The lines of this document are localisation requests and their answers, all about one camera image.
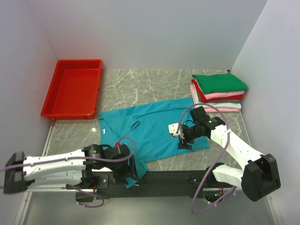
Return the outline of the teal t shirt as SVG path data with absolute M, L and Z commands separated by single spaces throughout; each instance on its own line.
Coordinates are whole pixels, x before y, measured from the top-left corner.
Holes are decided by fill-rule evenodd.
M 148 171 L 148 162 L 188 153 L 179 150 L 179 141 L 169 134 L 168 126 L 181 116 L 191 126 L 191 116 L 184 111 L 193 104 L 192 98 L 179 98 L 101 112 L 98 120 L 101 144 L 113 146 L 122 137 L 135 143 L 135 165 L 139 178 Z

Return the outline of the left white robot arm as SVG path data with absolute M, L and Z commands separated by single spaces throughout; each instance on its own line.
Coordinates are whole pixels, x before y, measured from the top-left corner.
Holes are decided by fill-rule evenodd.
M 88 188 L 97 183 L 93 170 L 108 168 L 123 184 L 138 180 L 134 151 L 127 144 L 114 147 L 92 144 L 69 153 L 30 157 L 17 152 L 7 161 L 2 186 L 4 194 L 17 194 L 32 187 L 66 184 Z

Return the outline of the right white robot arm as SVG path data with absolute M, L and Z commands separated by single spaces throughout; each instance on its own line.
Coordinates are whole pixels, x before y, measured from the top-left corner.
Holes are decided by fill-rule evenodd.
M 281 188 L 278 165 L 273 155 L 264 155 L 252 148 L 229 128 L 225 118 L 211 118 L 202 106 L 187 111 L 193 126 L 181 122 L 168 126 L 172 137 L 179 139 L 178 148 L 192 150 L 197 138 L 207 137 L 221 146 L 240 166 L 236 169 L 217 161 L 207 169 L 201 183 L 235 186 L 253 202 Z

